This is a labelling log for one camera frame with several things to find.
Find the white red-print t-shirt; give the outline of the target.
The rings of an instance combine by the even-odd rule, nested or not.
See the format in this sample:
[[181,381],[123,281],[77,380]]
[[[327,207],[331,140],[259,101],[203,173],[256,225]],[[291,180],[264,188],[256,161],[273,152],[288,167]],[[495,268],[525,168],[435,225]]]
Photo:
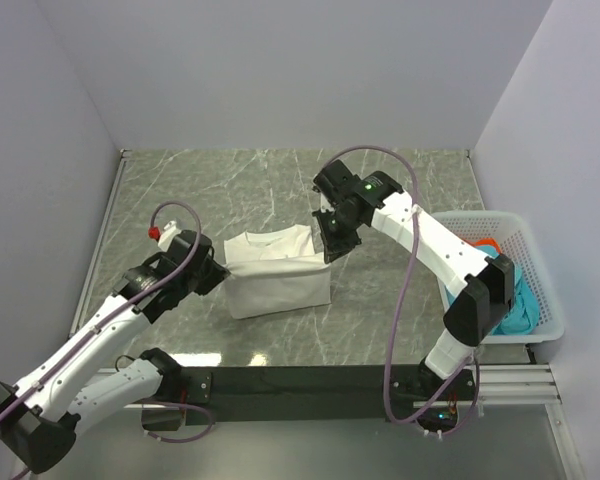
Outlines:
[[331,303],[331,270],[315,251],[312,229],[295,224],[268,232],[243,232],[224,242],[226,302],[234,319]]

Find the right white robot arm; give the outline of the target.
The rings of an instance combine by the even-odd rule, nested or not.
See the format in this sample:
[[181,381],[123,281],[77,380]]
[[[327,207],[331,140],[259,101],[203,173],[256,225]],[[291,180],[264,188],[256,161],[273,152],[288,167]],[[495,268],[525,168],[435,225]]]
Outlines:
[[443,332],[424,358],[418,377],[424,395],[444,397],[454,386],[453,372],[513,306],[512,260],[504,254],[490,257],[452,233],[384,172],[361,178],[335,160],[314,177],[313,189],[321,196],[313,215],[325,262],[332,263],[360,245],[357,230],[365,225],[410,252],[453,296],[443,315]]

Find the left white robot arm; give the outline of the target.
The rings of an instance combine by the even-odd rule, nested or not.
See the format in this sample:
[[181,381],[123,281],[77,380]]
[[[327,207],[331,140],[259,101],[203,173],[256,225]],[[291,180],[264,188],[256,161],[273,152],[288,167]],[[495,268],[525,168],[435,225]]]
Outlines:
[[160,235],[158,244],[158,252],[125,272],[93,317],[54,355],[13,385],[0,381],[0,440],[27,472],[53,468],[79,435],[129,403],[183,405],[182,367],[158,348],[103,380],[92,379],[124,343],[188,295],[206,295],[229,275],[203,234],[175,230]]

